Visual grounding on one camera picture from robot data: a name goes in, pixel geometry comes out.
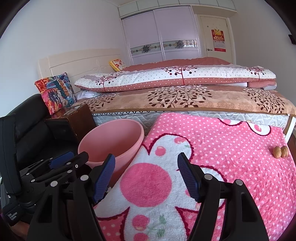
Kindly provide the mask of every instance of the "pink blanket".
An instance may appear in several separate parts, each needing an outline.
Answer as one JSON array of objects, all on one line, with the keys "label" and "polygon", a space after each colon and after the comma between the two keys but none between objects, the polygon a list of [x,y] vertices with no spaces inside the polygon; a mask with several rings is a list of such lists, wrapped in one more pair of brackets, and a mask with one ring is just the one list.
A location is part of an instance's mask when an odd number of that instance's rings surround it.
[{"label": "pink blanket", "polygon": [[[276,145],[286,145],[278,127],[162,114],[128,169],[95,208],[106,240],[187,240],[199,205],[189,197],[178,171],[180,152],[218,180],[242,179],[269,239],[277,240],[296,212],[296,167],[291,154],[272,156]],[[221,199],[214,241],[220,237],[224,206]]]}]

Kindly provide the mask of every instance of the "pink plastic basin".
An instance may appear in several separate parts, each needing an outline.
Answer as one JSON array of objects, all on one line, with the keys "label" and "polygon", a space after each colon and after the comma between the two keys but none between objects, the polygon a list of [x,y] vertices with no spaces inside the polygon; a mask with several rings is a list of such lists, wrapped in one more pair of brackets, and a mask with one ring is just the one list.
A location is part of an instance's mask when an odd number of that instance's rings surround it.
[{"label": "pink plastic basin", "polygon": [[102,165],[109,153],[115,156],[115,170],[110,180],[113,187],[137,154],[144,138],[142,125],[129,119],[112,120],[91,130],[80,142],[78,153],[89,155],[91,168]]}]

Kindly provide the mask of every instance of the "blue gripper pad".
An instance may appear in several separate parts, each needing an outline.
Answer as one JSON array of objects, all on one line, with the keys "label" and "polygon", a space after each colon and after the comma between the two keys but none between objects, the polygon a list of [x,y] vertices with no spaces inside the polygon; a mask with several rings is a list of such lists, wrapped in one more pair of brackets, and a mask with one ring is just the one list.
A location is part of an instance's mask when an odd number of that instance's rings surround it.
[{"label": "blue gripper pad", "polygon": [[102,171],[94,184],[93,201],[98,203],[103,199],[109,181],[115,169],[115,156],[109,154],[102,165]]},{"label": "blue gripper pad", "polygon": [[50,169],[58,169],[61,166],[65,165],[69,160],[71,160],[74,157],[74,153],[69,151],[65,153],[64,155],[61,155],[55,159],[52,160],[49,167]]},{"label": "blue gripper pad", "polygon": [[194,198],[195,201],[198,201],[200,198],[199,184],[194,176],[194,170],[192,169],[191,164],[184,153],[180,153],[178,155],[177,163],[190,197]]}]

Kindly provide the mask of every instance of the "colorful throw pillow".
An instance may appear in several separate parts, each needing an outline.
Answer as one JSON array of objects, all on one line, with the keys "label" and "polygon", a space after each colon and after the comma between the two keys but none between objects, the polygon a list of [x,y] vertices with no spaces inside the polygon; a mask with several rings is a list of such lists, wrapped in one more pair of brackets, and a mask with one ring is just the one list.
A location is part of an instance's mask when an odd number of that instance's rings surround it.
[{"label": "colorful throw pillow", "polygon": [[38,80],[35,82],[35,86],[41,93],[51,115],[76,102],[76,96],[67,73]]},{"label": "colorful throw pillow", "polygon": [[109,64],[115,71],[121,71],[126,67],[121,59],[112,60]]}]

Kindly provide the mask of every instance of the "red calendar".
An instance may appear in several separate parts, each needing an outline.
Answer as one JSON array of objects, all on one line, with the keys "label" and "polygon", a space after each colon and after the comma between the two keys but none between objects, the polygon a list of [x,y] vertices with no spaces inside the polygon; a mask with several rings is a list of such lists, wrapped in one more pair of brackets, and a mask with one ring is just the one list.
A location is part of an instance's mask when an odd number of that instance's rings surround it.
[{"label": "red calendar", "polygon": [[212,29],[212,36],[214,41],[214,50],[219,52],[226,52],[223,31],[219,29]]}]

